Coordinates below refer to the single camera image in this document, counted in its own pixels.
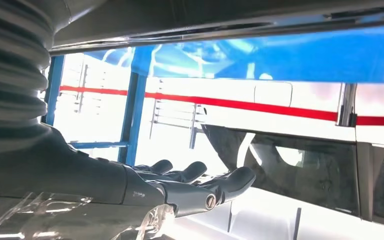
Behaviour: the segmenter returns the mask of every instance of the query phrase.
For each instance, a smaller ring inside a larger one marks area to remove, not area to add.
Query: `red line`
[[[61,86],[60,91],[74,91],[74,92],[88,92],[88,93],[99,93],[99,94],[112,94],[126,96],[126,90],[115,90],[105,88],[90,88],[90,87],[74,87],[74,86]],[[173,100],[180,102],[190,102],[195,104],[205,104],[218,107],[243,109],[271,114],[280,114],[293,117],[302,117],[309,119],[318,119],[326,121],[336,121],[338,114],[331,111],[313,110],[297,107],[278,106],[270,104],[261,104],[254,102],[235,101],[227,99],[217,99],[200,96],[181,96],[171,95],[162,93],[151,93],[146,92],[145,98],[162,99],[162,100]],[[384,126],[383,116],[358,116],[357,125],[361,126]]]
[[[73,91],[79,93],[97,93],[97,94],[112,94],[127,96],[127,90],[115,90],[107,88],[91,88],[91,87],[77,87],[77,86],[60,86],[60,91]]]
[[[357,125],[384,126],[384,116],[357,116]]]

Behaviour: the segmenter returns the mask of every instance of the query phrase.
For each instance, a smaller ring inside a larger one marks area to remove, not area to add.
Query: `blue frame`
[[[42,122],[54,125],[57,98],[60,94],[60,86],[63,78],[64,60],[66,56],[53,56],[50,61],[48,81],[49,86],[45,92],[44,101],[47,103],[47,114],[42,117]]]
[[[69,143],[76,149],[119,148],[118,161],[127,165],[135,164],[136,150],[138,148],[139,130],[142,119],[142,108],[145,99],[148,71],[141,71],[145,65],[151,65],[154,46],[142,46],[135,49],[131,63],[130,82],[125,106],[124,122],[119,142],[73,142]],[[45,102],[48,112],[42,117],[42,122],[53,126],[57,98],[63,77],[65,56],[53,56],[49,69],[49,87],[45,93]]]
[[[145,88],[154,48],[153,45],[137,47],[131,62],[130,82],[120,139],[120,142],[129,142],[130,145],[120,148],[118,153],[118,161],[130,166],[135,165]]]

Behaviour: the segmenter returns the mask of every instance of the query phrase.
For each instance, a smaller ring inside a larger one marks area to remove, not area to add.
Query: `window frame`
[[[380,169],[384,164],[384,145],[357,142],[358,188],[360,193],[361,219],[384,225],[384,217],[374,214],[374,192]]]
[[[231,131],[242,132],[242,133],[245,133],[245,134],[246,133],[253,133],[253,134],[256,134],[256,135],[257,134],[263,134],[263,135],[267,135],[267,136],[271,136],[271,137],[276,137],[276,138],[292,138],[292,139],[296,139],[298,141],[299,140],[306,140],[306,141],[314,141],[314,142],[324,143],[324,144],[331,143],[331,144],[345,144],[345,145],[353,146],[354,147],[354,151],[352,151],[352,166],[353,166],[353,180],[354,180],[353,182],[354,182],[354,187],[355,187],[354,192],[355,192],[355,200],[356,200],[356,213],[355,214],[346,213],[344,211],[340,211],[340,210],[335,210],[335,209],[328,208],[328,207],[319,206],[319,205],[316,205],[316,204],[313,204],[313,203],[310,203],[310,202],[306,202],[306,203],[312,204],[312,205],[317,206],[317,207],[329,209],[329,210],[332,210],[332,211],[337,211],[339,213],[343,213],[343,214],[350,215],[350,216],[353,216],[353,217],[361,218],[362,211],[361,211],[361,198],[360,198],[360,186],[359,186],[359,174],[358,174],[358,145],[357,145],[356,141],[345,141],[345,140],[328,139],[328,138],[322,138],[322,137],[300,136],[300,135],[293,135],[293,134],[284,134],[284,133],[276,133],[276,132],[265,132],[265,131],[255,131],[255,130],[246,130],[246,129],[229,128],[229,127],[227,127],[227,128],[229,130],[231,130]],[[271,192],[269,190],[265,190],[265,189],[262,189],[262,190],[263,191],[268,191],[270,193],[277,194],[277,193]],[[296,199],[296,198],[293,198],[293,197],[290,197],[290,196],[286,196],[286,195],[282,195],[282,196],[285,197],[285,198],[291,198],[291,199],[294,199],[294,200],[297,200],[297,201],[302,201],[300,199]]]

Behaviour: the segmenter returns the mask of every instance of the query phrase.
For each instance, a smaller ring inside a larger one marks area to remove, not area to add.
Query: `transparent plastic wrap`
[[[90,197],[45,192],[0,197],[1,240],[143,240],[160,236],[173,218],[166,204],[100,204]]]

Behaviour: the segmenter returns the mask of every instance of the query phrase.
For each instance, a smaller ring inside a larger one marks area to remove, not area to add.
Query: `white car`
[[[176,219],[166,235],[176,240],[384,238],[384,91],[371,92],[369,99],[365,93],[371,86],[359,85],[356,125],[344,127],[321,119],[335,116],[340,83],[248,83],[253,90],[248,102],[263,104],[262,111],[204,104],[202,130],[230,171],[240,166],[255,171],[253,187],[212,212]],[[230,84],[234,89],[236,83]],[[234,99],[246,94],[227,94],[229,81],[223,85],[220,99],[247,101]],[[247,91],[246,84],[240,86]],[[261,86],[271,98],[256,95]],[[200,94],[217,98],[214,92]],[[264,112],[264,104],[285,112]],[[293,114],[299,110],[309,115]]]

